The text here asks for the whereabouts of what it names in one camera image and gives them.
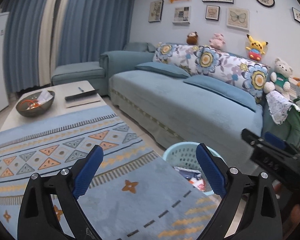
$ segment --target coffee table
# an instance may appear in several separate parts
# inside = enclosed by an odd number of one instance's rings
[[[46,88],[46,90],[54,91],[56,95],[55,95],[55,98],[54,98],[51,108],[46,113],[44,113],[43,115],[40,115],[38,117],[32,117],[32,118],[24,117],[18,113],[18,111],[16,110],[16,107],[14,106],[14,108],[11,110],[10,114],[8,115],[7,119],[5,120],[4,124],[2,125],[0,132],[14,128],[14,127],[18,127],[23,124],[36,122],[36,121],[44,120],[47,118],[51,118],[51,117],[55,117],[55,116],[59,116],[59,115],[67,114],[67,113],[77,112],[77,111],[81,111],[84,109],[89,109],[89,108],[106,105],[106,103],[101,98],[101,96],[98,95],[100,97],[99,102],[66,108],[65,97],[79,94],[81,92],[79,90],[79,87],[81,89],[83,89],[85,92],[94,90],[94,88],[90,85],[90,83],[88,81],[73,82],[73,83],[68,83],[68,84],[63,84],[63,85]],[[36,92],[39,92],[39,91],[42,91],[42,89],[32,91],[32,92],[22,95],[22,97],[19,99],[19,101],[21,101],[23,98],[25,98],[31,94],[34,94]]]

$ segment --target wall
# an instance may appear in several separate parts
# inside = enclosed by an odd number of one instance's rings
[[[197,31],[199,44],[209,44],[214,33],[223,33],[227,42],[224,50],[242,56],[247,55],[245,43],[247,33],[259,41],[268,41],[268,52],[262,62],[274,64],[276,57],[294,68],[294,76],[300,75],[300,23],[293,18],[291,7],[300,10],[297,0],[275,0],[272,8],[260,5],[256,0],[234,0],[234,4],[221,2],[202,2],[202,0],[175,1],[164,0],[161,22],[148,22],[150,2],[155,0],[135,0],[132,17],[130,41],[186,43],[186,36]],[[206,20],[206,6],[220,6],[219,21]],[[189,26],[173,25],[175,7],[191,6]],[[226,26],[228,7],[250,10],[250,31]]]

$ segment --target screw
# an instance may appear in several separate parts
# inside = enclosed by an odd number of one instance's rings
[[[230,168],[230,172],[232,174],[237,174],[238,173],[238,170],[236,168]]]
[[[264,179],[267,179],[268,178],[268,174],[266,174],[265,172],[262,172],[261,173],[261,177],[263,177]]]
[[[34,173],[31,175],[31,179],[36,179],[38,177],[38,173]]]
[[[67,175],[69,173],[68,169],[61,170],[61,175]]]

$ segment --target blue curtain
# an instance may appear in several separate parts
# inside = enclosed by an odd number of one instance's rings
[[[134,0],[69,0],[57,65],[99,61],[122,50],[130,36]]]
[[[3,68],[9,92],[39,85],[38,47],[46,0],[4,0],[7,21]]]

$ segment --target stuffed animal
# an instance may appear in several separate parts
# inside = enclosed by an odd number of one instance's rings
[[[249,47],[246,47],[246,49],[249,51],[248,55],[251,59],[259,62],[262,59],[262,55],[266,54],[263,50],[269,43],[266,41],[255,41],[249,34],[247,34],[247,37],[251,43]]]
[[[189,33],[187,36],[187,44],[189,45],[197,45],[198,43],[198,35],[197,32]]]
[[[270,75],[270,82],[266,82],[263,91],[268,94],[271,91],[277,90],[288,100],[290,99],[289,90],[290,82],[289,77],[292,75],[293,69],[280,58],[274,61],[274,72]]]
[[[226,44],[226,42],[223,39],[223,34],[221,33],[215,33],[213,35],[213,38],[209,40],[209,42],[210,42],[210,47],[219,50],[223,48],[224,44]]]

